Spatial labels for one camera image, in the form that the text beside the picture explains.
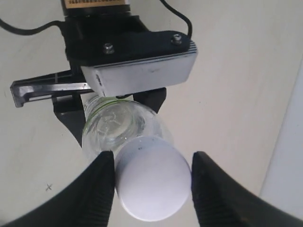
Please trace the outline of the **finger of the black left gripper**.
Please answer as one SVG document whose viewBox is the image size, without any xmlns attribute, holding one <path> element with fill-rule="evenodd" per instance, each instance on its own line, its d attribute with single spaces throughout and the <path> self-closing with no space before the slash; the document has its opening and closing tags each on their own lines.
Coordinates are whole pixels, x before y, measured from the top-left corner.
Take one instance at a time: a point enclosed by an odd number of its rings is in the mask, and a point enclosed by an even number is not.
<svg viewBox="0 0 303 227">
<path fill-rule="evenodd" d="M 166 97 L 167 89 L 165 87 L 133 94 L 134 101 L 151 108 L 155 113 L 159 112 Z"/>
<path fill-rule="evenodd" d="M 53 112 L 82 147 L 82 132 L 86 123 L 81 96 L 53 97 Z"/>
</svg>

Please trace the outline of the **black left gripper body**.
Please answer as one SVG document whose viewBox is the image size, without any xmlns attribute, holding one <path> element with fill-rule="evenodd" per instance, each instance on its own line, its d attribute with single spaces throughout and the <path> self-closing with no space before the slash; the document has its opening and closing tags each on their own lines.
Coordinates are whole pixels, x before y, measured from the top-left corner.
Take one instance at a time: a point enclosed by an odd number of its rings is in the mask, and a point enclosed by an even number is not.
<svg viewBox="0 0 303 227">
<path fill-rule="evenodd" d="M 92 38 L 101 41 L 106 35 L 120 35 L 126 32 L 146 32 L 146 26 L 138 16 L 130 14 L 67 17 L 65 21 L 54 21 L 43 28 L 58 26 L 63 35 L 66 55 L 74 51 L 84 52 L 84 43 Z M 17 108 L 23 107 L 32 98 L 62 97 L 73 94 L 87 94 L 93 90 L 87 83 L 81 66 L 70 57 L 70 69 L 30 79 L 14 81 L 10 90 Z"/>
</svg>

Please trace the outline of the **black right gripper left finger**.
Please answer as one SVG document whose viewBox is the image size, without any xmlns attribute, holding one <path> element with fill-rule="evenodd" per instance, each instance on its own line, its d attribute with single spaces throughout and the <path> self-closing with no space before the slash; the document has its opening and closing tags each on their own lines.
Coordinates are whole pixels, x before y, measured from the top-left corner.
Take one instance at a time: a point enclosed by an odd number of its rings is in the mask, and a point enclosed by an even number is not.
<svg viewBox="0 0 303 227">
<path fill-rule="evenodd" d="M 114 155 L 103 151 L 64 190 L 6 226 L 106 227 L 114 194 Z"/>
</svg>

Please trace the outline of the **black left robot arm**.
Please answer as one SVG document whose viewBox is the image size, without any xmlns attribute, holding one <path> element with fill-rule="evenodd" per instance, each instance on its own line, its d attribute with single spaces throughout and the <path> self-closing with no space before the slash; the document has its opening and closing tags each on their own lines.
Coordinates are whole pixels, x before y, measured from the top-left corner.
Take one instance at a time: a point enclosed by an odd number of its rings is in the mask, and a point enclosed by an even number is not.
<svg viewBox="0 0 303 227">
<path fill-rule="evenodd" d="M 16 28 L 4 21 L 0 26 L 22 36 L 36 35 L 56 26 L 66 45 L 86 35 L 91 36 L 93 29 L 103 35 L 148 30 L 138 16 L 131 15 L 130 5 L 125 0 L 63 0 L 61 4 L 64 21 L 51 21 L 34 29 Z M 79 65 L 70 63 L 67 71 L 14 81 L 10 90 L 17 108 L 23 107 L 31 98 L 50 98 L 57 119 L 79 144 L 82 143 L 85 120 L 81 95 L 92 92 L 92 89 L 88 87 Z"/>
</svg>

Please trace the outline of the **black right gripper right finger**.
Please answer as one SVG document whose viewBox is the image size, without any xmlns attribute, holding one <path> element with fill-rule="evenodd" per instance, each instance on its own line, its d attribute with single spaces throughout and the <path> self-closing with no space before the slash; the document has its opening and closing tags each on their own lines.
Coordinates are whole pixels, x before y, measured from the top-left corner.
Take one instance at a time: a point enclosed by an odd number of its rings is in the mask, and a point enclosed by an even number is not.
<svg viewBox="0 0 303 227">
<path fill-rule="evenodd" d="M 205 152 L 192 159 L 192 200 L 202 227 L 301 227 L 225 173 Z"/>
</svg>

